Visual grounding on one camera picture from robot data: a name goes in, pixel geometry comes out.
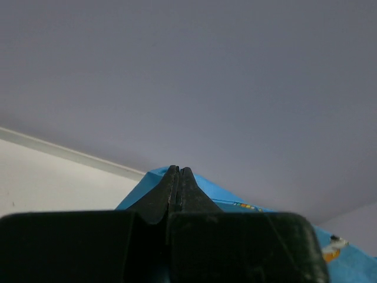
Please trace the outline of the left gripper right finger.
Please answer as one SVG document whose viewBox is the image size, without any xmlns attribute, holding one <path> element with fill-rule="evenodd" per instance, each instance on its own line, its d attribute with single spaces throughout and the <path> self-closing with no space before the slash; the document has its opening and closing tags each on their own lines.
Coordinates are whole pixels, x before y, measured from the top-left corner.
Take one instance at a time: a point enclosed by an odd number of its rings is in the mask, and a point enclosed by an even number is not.
<svg viewBox="0 0 377 283">
<path fill-rule="evenodd" d="M 180 212 L 220 213 L 223 212 L 198 186 L 189 167 L 180 170 L 177 201 Z"/>
</svg>

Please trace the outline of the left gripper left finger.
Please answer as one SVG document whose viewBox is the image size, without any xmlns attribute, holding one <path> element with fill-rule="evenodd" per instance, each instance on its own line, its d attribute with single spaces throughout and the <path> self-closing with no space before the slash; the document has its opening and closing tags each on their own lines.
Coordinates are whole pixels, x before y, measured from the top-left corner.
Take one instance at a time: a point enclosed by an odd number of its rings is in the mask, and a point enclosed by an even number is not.
<svg viewBox="0 0 377 283">
<path fill-rule="evenodd" d="M 125 199 L 125 210 L 150 225 L 160 223 L 176 209 L 180 168 L 172 165 L 162 176 L 147 173 Z"/>
</svg>

